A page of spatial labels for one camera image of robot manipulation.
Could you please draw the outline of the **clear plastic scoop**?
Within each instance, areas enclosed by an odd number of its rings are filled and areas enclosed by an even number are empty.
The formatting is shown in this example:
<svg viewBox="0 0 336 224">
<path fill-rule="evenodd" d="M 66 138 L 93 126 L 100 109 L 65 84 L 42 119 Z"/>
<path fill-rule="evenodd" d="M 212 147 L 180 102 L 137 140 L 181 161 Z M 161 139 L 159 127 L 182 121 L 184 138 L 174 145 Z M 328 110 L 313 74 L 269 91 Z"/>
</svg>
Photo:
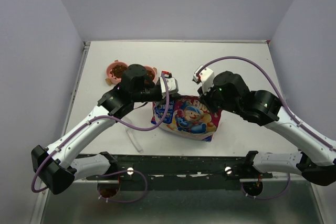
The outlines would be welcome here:
<svg viewBox="0 0 336 224">
<path fill-rule="evenodd" d="M 133 145 L 133 147 L 136 149 L 136 151 L 138 153 L 143 153 L 143 148 L 141 147 L 141 145 L 139 144 L 139 142 L 136 140 L 134 134 L 133 134 L 133 129 L 131 128 L 126 128 L 125 130 L 131 144 Z"/>
</svg>

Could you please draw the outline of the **pink pet food bag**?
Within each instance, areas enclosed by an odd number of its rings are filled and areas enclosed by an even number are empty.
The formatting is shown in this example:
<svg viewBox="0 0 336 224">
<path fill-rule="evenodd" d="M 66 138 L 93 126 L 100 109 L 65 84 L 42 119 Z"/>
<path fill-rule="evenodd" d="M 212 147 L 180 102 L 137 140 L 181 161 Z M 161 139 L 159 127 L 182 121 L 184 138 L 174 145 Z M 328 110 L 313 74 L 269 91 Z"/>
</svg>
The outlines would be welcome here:
<svg viewBox="0 0 336 224">
<path fill-rule="evenodd" d="M 169 102 L 159 128 L 181 137 L 210 142 L 218 129 L 221 112 L 212 113 L 197 96 L 184 95 Z"/>
</svg>

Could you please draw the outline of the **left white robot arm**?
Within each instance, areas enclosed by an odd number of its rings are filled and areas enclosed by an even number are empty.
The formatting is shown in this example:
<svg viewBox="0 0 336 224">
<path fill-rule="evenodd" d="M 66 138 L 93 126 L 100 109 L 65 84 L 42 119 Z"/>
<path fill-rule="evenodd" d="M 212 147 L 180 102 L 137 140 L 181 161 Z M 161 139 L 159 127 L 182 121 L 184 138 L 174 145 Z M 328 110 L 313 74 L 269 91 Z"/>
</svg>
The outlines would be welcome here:
<svg viewBox="0 0 336 224">
<path fill-rule="evenodd" d="M 108 155 L 97 154 L 88 158 L 78 158 L 81 151 L 98 135 L 120 123 L 136 131 L 147 132 L 160 126 L 159 120 L 152 127 L 141 128 L 123 121 L 123 117 L 134 109 L 137 102 L 161 102 L 169 106 L 170 95 L 178 92 L 178 84 L 172 74 L 162 72 L 158 81 L 153 81 L 144 66 L 129 65 L 123 72 L 121 81 L 106 92 L 92 111 L 78 125 L 47 147 L 37 145 L 31 152 L 35 172 L 31 190 L 40 178 L 53 194 L 65 191 L 74 181 L 99 175 L 112 179 L 116 166 Z"/>
</svg>

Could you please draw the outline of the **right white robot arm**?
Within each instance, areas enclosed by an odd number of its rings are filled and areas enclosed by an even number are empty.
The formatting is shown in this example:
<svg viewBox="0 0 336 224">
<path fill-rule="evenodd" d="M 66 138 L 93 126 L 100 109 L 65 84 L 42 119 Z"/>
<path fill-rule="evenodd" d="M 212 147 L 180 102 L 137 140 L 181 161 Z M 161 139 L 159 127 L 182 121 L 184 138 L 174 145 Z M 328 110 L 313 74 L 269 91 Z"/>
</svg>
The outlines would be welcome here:
<svg viewBox="0 0 336 224">
<path fill-rule="evenodd" d="M 293 153 L 250 151 L 241 165 L 249 178 L 259 173 L 282 172 L 301 175 L 307 181 L 327 186 L 335 182 L 335 152 L 331 139 L 302 121 L 292 119 L 280 99 L 266 90 L 251 91 L 242 77 L 230 71 L 215 75 L 210 68 L 194 73 L 201 84 L 199 98 L 212 112 L 224 110 L 263 126 L 298 148 Z"/>
</svg>

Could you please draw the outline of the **kibble in pink bowl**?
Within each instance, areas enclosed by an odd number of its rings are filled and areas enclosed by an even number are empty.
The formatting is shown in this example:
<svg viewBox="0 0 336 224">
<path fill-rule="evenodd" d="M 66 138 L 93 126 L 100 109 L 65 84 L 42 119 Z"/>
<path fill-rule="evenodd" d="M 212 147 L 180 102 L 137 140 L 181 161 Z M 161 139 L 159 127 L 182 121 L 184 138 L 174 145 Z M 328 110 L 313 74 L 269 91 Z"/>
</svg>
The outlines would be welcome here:
<svg viewBox="0 0 336 224">
<path fill-rule="evenodd" d="M 155 79 L 155 73 L 152 72 L 151 70 L 147 70 L 146 72 L 149 78 L 153 81 Z"/>
</svg>

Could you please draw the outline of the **pink bowl right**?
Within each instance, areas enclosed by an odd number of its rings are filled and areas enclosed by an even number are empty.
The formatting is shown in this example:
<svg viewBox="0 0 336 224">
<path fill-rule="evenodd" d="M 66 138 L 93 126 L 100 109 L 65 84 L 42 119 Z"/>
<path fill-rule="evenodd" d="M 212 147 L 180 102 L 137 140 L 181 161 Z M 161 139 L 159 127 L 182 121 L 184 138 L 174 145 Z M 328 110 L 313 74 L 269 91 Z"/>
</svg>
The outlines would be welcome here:
<svg viewBox="0 0 336 224">
<path fill-rule="evenodd" d="M 144 66 L 148 76 L 151 78 L 151 80 L 156 83 L 157 82 L 157 69 L 156 68 L 152 68 L 150 66 Z"/>
</svg>

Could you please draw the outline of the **pink bowl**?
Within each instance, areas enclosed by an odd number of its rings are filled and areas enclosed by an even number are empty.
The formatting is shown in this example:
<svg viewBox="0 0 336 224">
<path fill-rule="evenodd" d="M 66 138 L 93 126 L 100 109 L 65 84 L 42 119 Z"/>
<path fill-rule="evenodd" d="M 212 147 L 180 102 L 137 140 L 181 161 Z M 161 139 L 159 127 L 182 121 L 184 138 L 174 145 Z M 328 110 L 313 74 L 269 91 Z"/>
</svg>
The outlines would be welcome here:
<svg viewBox="0 0 336 224">
<path fill-rule="evenodd" d="M 148 76 L 151 78 L 151 80 L 156 83 L 157 82 L 157 69 L 156 68 L 152 68 L 150 66 L 144 66 Z"/>
<path fill-rule="evenodd" d="M 121 61 L 115 61 L 106 68 L 107 78 L 112 84 L 118 84 L 121 81 L 123 73 L 127 70 L 128 65 Z"/>
</svg>

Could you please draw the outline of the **kibble in left bowl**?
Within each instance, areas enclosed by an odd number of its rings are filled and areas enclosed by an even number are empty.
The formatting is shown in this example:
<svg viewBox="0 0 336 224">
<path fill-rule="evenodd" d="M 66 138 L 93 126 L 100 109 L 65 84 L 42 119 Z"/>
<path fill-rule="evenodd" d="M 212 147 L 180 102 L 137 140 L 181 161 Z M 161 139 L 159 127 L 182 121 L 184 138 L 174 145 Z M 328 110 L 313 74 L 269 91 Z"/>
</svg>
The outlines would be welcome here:
<svg viewBox="0 0 336 224">
<path fill-rule="evenodd" d="M 125 65 L 115 65 L 111 70 L 110 74 L 114 79 L 122 78 L 123 73 L 127 70 L 127 66 Z"/>
</svg>

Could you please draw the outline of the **pink bowl left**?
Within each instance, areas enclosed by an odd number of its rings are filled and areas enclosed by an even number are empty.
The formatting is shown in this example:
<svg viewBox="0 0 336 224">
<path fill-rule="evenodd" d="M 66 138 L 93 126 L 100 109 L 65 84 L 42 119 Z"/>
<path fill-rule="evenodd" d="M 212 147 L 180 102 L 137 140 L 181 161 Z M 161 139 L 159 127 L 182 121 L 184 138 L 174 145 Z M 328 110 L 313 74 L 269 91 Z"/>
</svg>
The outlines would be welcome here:
<svg viewBox="0 0 336 224">
<path fill-rule="evenodd" d="M 121 81 L 123 73 L 127 70 L 128 65 L 121 61 L 115 61 L 106 68 L 107 78 L 112 84 L 118 84 Z"/>
</svg>

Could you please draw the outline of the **wooden bowl stand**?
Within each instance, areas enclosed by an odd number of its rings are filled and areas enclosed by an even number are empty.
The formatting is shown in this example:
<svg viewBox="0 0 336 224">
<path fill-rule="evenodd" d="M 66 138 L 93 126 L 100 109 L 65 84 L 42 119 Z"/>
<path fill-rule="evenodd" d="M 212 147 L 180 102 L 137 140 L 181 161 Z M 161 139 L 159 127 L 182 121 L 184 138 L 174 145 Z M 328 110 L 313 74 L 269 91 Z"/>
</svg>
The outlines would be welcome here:
<svg viewBox="0 0 336 224">
<path fill-rule="evenodd" d="M 106 83 L 110 86 L 110 85 L 112 85 L 112 83 L 110 82 L 110 80 L 106 77 Z"/>
</svg>

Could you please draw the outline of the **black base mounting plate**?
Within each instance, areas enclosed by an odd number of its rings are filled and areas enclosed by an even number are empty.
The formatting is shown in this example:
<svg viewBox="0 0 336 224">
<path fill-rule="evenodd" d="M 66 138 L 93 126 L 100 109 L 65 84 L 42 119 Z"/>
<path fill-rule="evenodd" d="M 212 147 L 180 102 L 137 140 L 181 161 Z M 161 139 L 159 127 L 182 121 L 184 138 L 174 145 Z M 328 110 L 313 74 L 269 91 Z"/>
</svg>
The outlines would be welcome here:
<svg viewBox="0 0 336 224">
<path fill-rule="evenodd" d="M 238 190 L 241 180 L 256 183 L 272 178 L 252 166 L 251 154 L 246 157 L 111 155 L 103 152 L 109 167 L 99 172 L 79 172 L 76 180 L 96 180 L 99 185 L 121 190 Z"/>
</svg>

